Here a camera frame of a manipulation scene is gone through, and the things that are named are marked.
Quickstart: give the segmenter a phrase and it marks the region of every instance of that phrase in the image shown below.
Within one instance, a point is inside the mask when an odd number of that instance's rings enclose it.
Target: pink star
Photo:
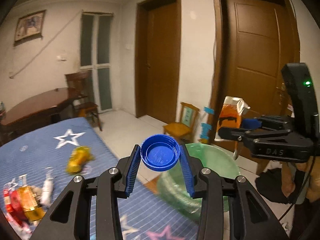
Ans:
[[[146,234],[151,240],[159,240],[159,238],[166,237],[167,240],[184,240],[182,237],[172,236],[170,231],[170,225],[167,225],[161,233],[155,233],[147,231]]]

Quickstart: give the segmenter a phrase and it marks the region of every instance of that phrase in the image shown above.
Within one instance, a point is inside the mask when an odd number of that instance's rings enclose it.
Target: small wooden chair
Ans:
[[[79,101],[82,101],[79,105],[73,106],[76,115],[79,117],[87,117],[87,114],[91,115],[92,121],[94,121],[93,117],[97,118],[98,126],[100,131],[102,131],[99,113],[98,113],[98,105],[94,102],[89,101],[89,91],[86,87],[86,80],[91,75],[91,70],[80,71],[77,73],[66,74],[66,80],[68,87],[75,88],[79,93]]]
[[[193,128],[200,110],[191,104],[183,102],[181,103],[181,106],[179,122],[173,122],[165,125],[163,127],[163,133],[168,133],[177,141],[187,137],[188,140],[191,141],[193,137]]]

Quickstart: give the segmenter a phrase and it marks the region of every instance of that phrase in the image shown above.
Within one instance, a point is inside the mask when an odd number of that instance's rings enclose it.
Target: chair seat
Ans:
[[[183,123],[173,122],[165,125],[164,131],[175,138],[183,137],[192,132],[192,130]]]
[[[85,102],[83,104],[80,105],[76,105],[75,106],[75,110],[81,110],[81,109],[85,109],[87,111],[92,110],[92,109],[96,109],[98,107],[98,105],[96,105],[94,102]]]

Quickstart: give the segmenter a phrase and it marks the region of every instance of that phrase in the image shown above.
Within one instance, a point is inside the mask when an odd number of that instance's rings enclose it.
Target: silver screw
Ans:
[[[203,169],[201,170],[201,172],[202,172],[203,174],[210,174],[210,173],[211,173],[211,171],[210,171],[209,168],[203,168]]]
[[[239,181],[239,182],[241,182],[241,183],[244,183],[244,182],[246,182],[246,179],[245,179],[244,176],[239,176],[239,177],[237,178],[237,181]]]
[[[81,176],[75,176],[74,178],[73,178],[73,181],[74,182],[80,182],[82,180],[82,177]]]
[[[119,171],[119,170],[118,170],[117,168],[111,168],[111,169],[109,170],[109,173],[113,175],[113,174],[118,173],[118,171]]]

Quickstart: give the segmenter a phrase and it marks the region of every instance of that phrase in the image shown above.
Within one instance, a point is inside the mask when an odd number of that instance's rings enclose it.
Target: chair backrest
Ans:
[[[181,102],[181,112],[180,112],[180,123],[185,124],[186,126],[190,127],[193,130],[193,126],[198,118],[200,109],[188,104]]]
[[[87,79],[91,75],[91,70],[80,71],[72,74],[65,74],[67,84],[69,88],[75,88],[79,95],[89,96],[89,91],[87,90]]]

